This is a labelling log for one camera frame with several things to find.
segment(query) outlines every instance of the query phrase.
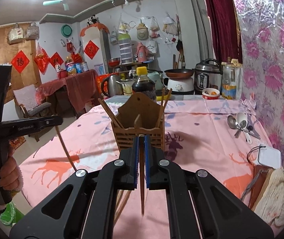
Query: pink thermos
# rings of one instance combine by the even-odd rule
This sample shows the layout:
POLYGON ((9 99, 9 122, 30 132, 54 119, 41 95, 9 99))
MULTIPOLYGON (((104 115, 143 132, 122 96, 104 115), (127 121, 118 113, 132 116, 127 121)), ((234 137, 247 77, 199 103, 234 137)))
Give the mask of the pink thermos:
POLYGON ((147 61, 147 58, 146 58, 147 54, 148 54, 148 49, 141 42, 139 42, 138 47, 137 47, 138 61, 139 62, 146 62, 147 61))

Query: wooden door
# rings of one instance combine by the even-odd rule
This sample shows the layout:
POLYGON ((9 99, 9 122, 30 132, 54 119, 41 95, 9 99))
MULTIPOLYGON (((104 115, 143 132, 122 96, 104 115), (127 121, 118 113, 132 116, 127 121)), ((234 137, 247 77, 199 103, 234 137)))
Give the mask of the wooden door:
MULTIPOLYGON (((25 31, 29 24, 21 24, 19 26, 25 31)), ((20 50, 23 51, 30 62, 21 73, 12 66, 11 86, 9 87, 5 103, 14 99, 13 90, 19 90, 31 84, 34 84, 36 87, 41 85, 39 68, 34 62, 36 41, 25 40, 18 44, 9 45, 7 43, 7 36, 12 28, 12 26, 0 28, 0 64, 10 63, 20 50)))

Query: green lid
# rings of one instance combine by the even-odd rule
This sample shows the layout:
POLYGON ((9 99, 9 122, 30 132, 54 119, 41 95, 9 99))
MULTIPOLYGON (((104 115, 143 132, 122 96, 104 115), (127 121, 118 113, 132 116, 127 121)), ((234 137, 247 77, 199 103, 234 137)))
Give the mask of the green lid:
POLYGON ((118 40, 123 40, 123 39, 128 39, 128 38, 131 38, 131 36, 126 33, 126 34, 120 34, 118 35, 118 40))
POLYGON ((72 34, 72 29, 69 25, 63 25, 61 28, 61 33, 63 37, 70 37, 72 34))

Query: pink chair cushion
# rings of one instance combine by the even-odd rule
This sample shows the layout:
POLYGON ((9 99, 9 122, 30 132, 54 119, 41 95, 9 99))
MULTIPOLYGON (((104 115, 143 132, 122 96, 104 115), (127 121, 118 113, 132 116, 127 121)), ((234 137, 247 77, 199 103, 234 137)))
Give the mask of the pink chair cushion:
POLYGON ((13 93, 15 94, 15 99, 18 104, 23 104, 27 111, 30 111, 38 105, 36 101, 36 91, 36 87, 32 84, 20 90, 15 90, 13 93))

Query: deer print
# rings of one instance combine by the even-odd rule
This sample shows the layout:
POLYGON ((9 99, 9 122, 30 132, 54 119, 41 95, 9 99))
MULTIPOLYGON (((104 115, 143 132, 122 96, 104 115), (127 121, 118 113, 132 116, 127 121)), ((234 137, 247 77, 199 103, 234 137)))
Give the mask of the deer print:
MULTIPOLYGON (((71 157, 71 160, 74 162, 74 163, 79 163, 80 162, 80 158, 79 158, 79 154, 81 153, 81 149, 79 151, 76 151, 75 152, 75 155, 72 155, 70 156, 71 157)), ((61 180, 62 180, 62 176, 63 174, 65 174, 71 167, 71 164, 68 160, 67 157, 65 158, 61 158, 61 160, 55 160, 55 159, 48 159, 46 160, 46 165, 44 167, 40 167, 39 169, 35 170, 35 172, 32 174, 31 176, 31 179, 33 178, 34 174, 37 172, 37 171, 40 171, 40 170, 44 170, 42 172, 42 177, 41 177, 41 184, 43 185, 43 177, 44 177, 44 174, 48 171, 54 171, 56 172, 56 176, 48 183, 47 185, 47 188, 49 188, 50 184, 57 178, 59 177, 59 180, 58 180, 58 185, 60 185, 61 183, 61 180)))
POLYGON ((174 138, 171 136, 170 133, 168 135, 165 134, 165 144, 168 146, 168 151, 165 151, 165 158, 174 161, 177 156, 177 150, 183 149, 183 146, 180 145, 179 142, 182 142, 184 139, 181 139, 180 136, 176 136, 174 134, 174 138))
MULTIPOLYGON (((232 178, 229 178, 228 180, 225 180, 223 182, 223 185, 231 191, 236 197, 240 198, 243 191, 246 189, 247 185, 252 181, 253 179, 253 166, 247 162, 246 156, 239 151, 239 156, 243 159, 243 162, 236 161, 233 158, 233 154, 229 155, 231 160, 237 164, 245 164, 250 168, 250 174, 245 174, 242 176, 235 176, 232 178)), ((250 157, 250 161, 256 160, 256 157, 254 158, 252 155, 250 157)))

